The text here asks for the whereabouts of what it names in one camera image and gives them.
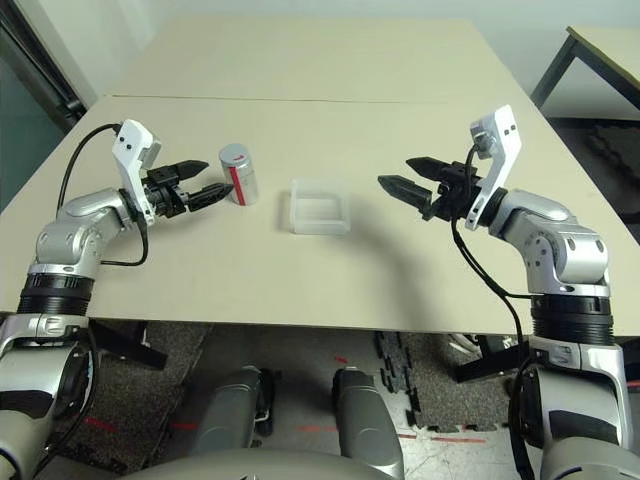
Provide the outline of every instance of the black foam mat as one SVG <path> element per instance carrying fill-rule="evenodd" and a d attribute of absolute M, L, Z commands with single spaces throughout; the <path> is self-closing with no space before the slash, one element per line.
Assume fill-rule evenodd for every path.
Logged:
<path fill-rule="evenodd" d="M 168 355 L 161 371 L 104 355 L 95 402 L 61 454 L 118 474 L 147 465 L 210 330 L 207 324 L 149 322 L 147 342 Z"/>
<path fill-rule="evenodd" d="M 418 427 L 443 433 L 489 431 L 507 422 L 505 377 L 459 384 L 453 369 L 474 358 L 449 346 L 447 335 L 401 333 L 400 338 L 410 356 L 409 380 L 419 401 L 412 414 Z"/>

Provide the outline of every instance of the transparent plastic container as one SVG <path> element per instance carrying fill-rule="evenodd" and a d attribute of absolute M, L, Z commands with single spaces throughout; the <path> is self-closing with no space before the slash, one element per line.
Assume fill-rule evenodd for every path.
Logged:
<path fill-rule="evenodd" d="M 296 178 L 291 184 L 290 218 L 294 233 L 344 235 L 351 228 L 345 184 Z"/>

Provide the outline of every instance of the silver cylinder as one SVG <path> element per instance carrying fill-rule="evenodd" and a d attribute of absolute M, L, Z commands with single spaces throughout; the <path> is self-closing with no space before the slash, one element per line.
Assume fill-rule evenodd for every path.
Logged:
<path fill-rule="evenodd" d="M 225 178 L 233 184 L 233 201 L 238 205 L 255 203 L 258 200 L 258 183 L 247 147 L 232 143 L 220 150 L 218 157 Z"/>

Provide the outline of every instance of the black cable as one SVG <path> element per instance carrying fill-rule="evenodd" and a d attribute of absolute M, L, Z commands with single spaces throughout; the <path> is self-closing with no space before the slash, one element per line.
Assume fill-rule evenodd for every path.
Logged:
<path fill-rule="evenodd" d="M 71 172 L 73 172 L 73 167 L 82 152 L 82 149 L 89 143 L 93 137 L 95 137 L 98 133 L 104 132 L 106 130 L 113 130 L 118 133 L 120 128 L 122 127 L 119 123 L 106 123 L 97 128 L 91 130 L 78 144 L 76 149 L 74 150 L 71 158 L 69 159 L 69 163 L 67 165 L 67 169 L 64 172 L 64 176 L 62 177 L 62 183 L 60 185 L 60 193 L 58 194 L 58 203 L 56 205 L 56 213 L 62 206 L 64 205 L 64 197 L 67 194 L 67 186 L 69 185 L 69 179 L 71 178 Z M 129 209 L 135 212 L 135 207 L 128 205 Z M 101 265 L 113 265 L 118 267 L 137 267 L 142 265 L 149 255 L 149 237 L 147 235 L 147 223 L 145 222 L 142 215 L 136 215 L 136 224 L 138 225 L 138 230 L 140 231 L 140 239 L 142 240 L 142 257 L 140 260 L 136 262 L 122 262 L 118 260 L 102 260 L 100 262 Z"/>
<path fill-rule="evenodd" d="M 147 261 L 149 256 L 149 235 L 147 234 L 147 222 L 142 215 L 138 215 L 136 220 L 138 230 L 140 231 L 140 239 L 142 240 L 142 257 L 136 262 L 121 262 L 117 260 L 102 260 L 101 265 L 115 265 L 118 267 L 137 267 Z"/>
<path fill-rule="evenodd" d="M 522 431 L 520 429 L 520 390 L 522 390 L 522 376 L 530 364 L 531 359 L 527 358 L 522 362 L 520 368 L 518 368 L 518 372 L 513 379 L 511 396 L 509 397 L 509 439 L 511 441 L 511 451 L 513 452 L 516 470 L 522 480 L 535 479 L 527 453 L 527 447 L 524 444 L 524 438 L 522 437 Z"/>
<path fill-rule="evenodd" d="M 98 359 L 98 346 L 96 344 L 96 339 L 93 336 L 93 332 L 91 331 L 91 327 L 89 326 L 87 327 L 87 338 L 89 340 L 89 354 L 91 355 L 91 367 L 93 373 L 91 378 L 91 385 L 89 386 L 89 395 L 87 396 L 87 400 L 86 402 L 84 402 L 84 405 L 82 406 L 82 409 L 78 413 L 78 416 L 74 420 L 73 424 L 65 432 L 62 438 L 60 438 L 60 440 L 55 445 L 52 445 L 49 448 L 47 454 L 42 458 L 42 460 L 40 460 L 35 475 L 40 473 L 42 469 L 44 469 L 49 464 L 49 462 L 53 460 L 53 457 L 60 453 L 69 439 L 73 436 L 74 433 L 76 433 L 78 428 L 80 428 L 80 425 L 84 423 L 85 418 L 87 418 L 87 413 L 89 412 L 91 405 L 93 405 L 98 385 L 100 365 Z"/>
<path fill-rule="evenodd" d="M 451 235 L 453 236 L 453 242 L 456 244 L 456 247 L 458 247 L 458 250 L 460 251 L 462 258 L 465 259 L 465 261 L 469 264 L 471 269 L 476 273 L 476 275 L 478 275 L 482 279 L 482 281 L 489 287 L 489 289 L 493 293 L 495 293 L 498 296 L 498 298 L 500 298 L 500 300 L 502 300 L 502 302 L 505 304 L 505 306 L 513 316 L 513 321 L 516 327 L 516 337 L 518 339 L 518 345 L 522 345 L 524 343 L 524 337 L 522 335 L 522 324 L 520 323 L 520 317 L 518 316 L 518 313 L 516 312 L 515 308 L 513 308 L 513 305 L 511 305 L 511 302 L 509 301 L 508 297 L 530 299 L 531 296 L 521 295 L 521 294 L 512 294 L 507 292 L 504 288 L 502 288 L 498 284 L 498 282 L 496 282 L 491 277 L 491 275 L 489 275 L 486 272 L 486 270 L 482 267 L 482 265 L 480 265 L 480 262 L 476 260 L 476 258 L 473 256 L 473 254 L 467 247 L 467 244 L 464 242 L 462 235 L 460 235 L 460 232 L 458 231 L 458 217 L 461 216 L 460 215 L 461 210 L 465 208 L 466 205 L 469 204 L 469 201 L 471 199 L 471 164 L 473 162 L 473 157 L 476 154 L 477 150 L 478 150 L 478 147 L 477 145 L 474 144 L 469 149 L 469 152 L 467 153 L 467 158 L 465 160 L 464 198 L 463 198 L 463 201 L 460 202 L 460 204 L 458 205 L 457 212 L 455 212 L 451 217 Z"/>
<path fill-rule="evenodd" d="M 62 177 L 62 184 L 60 185 L 60 193 L 58 194 L 58 204 L 56 206 L 56 213 L 58 212 L 58 210 L 60 210 L 60 208 L 62 208 L 62 205 L 64 205 L 64 197 L 67 194 L 67 185 L 69 184 L 69 178 L 71 177 L 71 172 L 73 171 L 73 167 L 76 164 L 78 157 L 80 156 L 80 152 L 82 152 L 82 149 L 85 147 L 85 145 L 89 143 L 89 140 L 91 140 L 100 132 L 104 132 L 105 130 L 113 130 L 114 132 L 118 133 L 118 131 L 120 130 L 120 124 L 107 123 L 105 125 L 101 125 L 97 128 L 94 128 L 89 133 L 87 133 L 87 135 L 80 141 L 75 151 L 73 152 L 73 155 L 71 155 L 71 158 L 69 159 L 69 164 L 67 165 L 67 169 L 65 170 L 64 176 Z"/>

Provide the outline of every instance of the wall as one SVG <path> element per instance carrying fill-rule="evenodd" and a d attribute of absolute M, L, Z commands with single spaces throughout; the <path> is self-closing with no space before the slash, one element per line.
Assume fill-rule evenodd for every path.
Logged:
<path fill-rule="evenodd" d="M 638 0 L 19 0 L 53 56 L 88 104 L 174 15 L 462 17 L 530 93 L 564 41 L 569 24 L 640 27 Z M 482 75 L 482 72 L 466 72 Z M 551 116 L 637 118 L 640 113 L 575 62 L 545 105 Z"/>

